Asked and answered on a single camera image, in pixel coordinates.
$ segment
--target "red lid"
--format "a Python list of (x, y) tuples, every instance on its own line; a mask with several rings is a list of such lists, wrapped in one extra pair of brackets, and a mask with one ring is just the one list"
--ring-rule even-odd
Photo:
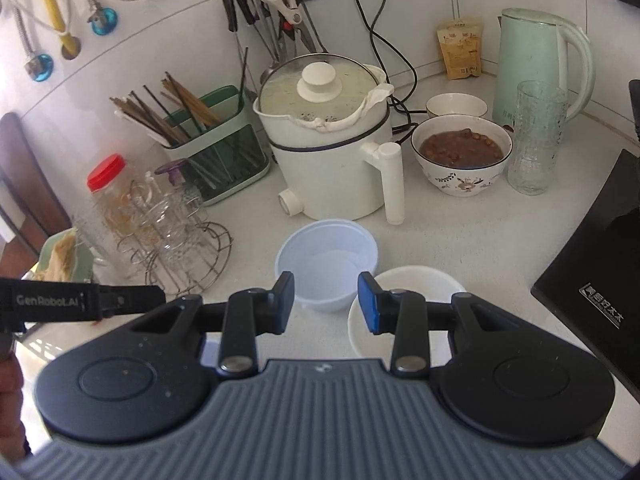
[(86, 178), (86, 186), (92, 193), (102, 189), (120, 174), (124, 166), (122, 155), (114, 153), (108, 156), (89, 173)]

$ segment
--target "bowl of brown soup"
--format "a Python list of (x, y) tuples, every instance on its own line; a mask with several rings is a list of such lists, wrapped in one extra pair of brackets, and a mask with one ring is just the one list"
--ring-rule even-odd
[(473, 196), (492, 186), (513, 147), (501, 126), (466, 115), (424, 121), (411, 144), (429, 182), (452, 196)]

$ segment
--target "gray textured base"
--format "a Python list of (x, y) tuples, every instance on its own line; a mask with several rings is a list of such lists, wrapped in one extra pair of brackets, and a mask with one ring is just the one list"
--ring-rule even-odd
[(519, 449), (446, 413), (377, 360), (270, 361), (223, 383), (193, 420), (126, 447), (60, 438), (3, 480), (604, 480), (628, 466), (595, 439)]

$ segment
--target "electric kettle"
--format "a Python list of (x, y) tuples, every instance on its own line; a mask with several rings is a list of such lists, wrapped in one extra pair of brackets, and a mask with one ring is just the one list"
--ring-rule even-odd
[(596, 72), (589, 38), (560, 16), (529, 9), (504, 9), (500, 20), (500, 54), (494, 94), (494, 123), (513, 131), (518, 84), (537, 80), (567, 90), (567, 44), (582, 60), (580, 93), (569, 107), (570, 121), (591, 99)]
[(334, 54), (309, 54), (274, 70), (254, 111), (289, 186), (288, 215), (355, 220), (385, 205), (404, 220), (400, 146), (391, 142), (383, 70)]

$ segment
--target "yellow pipe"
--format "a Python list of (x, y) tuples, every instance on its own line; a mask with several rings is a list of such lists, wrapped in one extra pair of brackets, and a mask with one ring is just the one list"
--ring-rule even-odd
[[(59, 32), (65, 30), (65, 22), (62, 19), (58, 2), (56, 0), (44, 0), (44, 3), (47, 6), (53, 28)], [(80, 43), (71, 34), (66, 33), (60, 36), (60, 41), (62, 42), (63, 53), (67, 54), (69, 59), (75, 58), (80, 53)]]

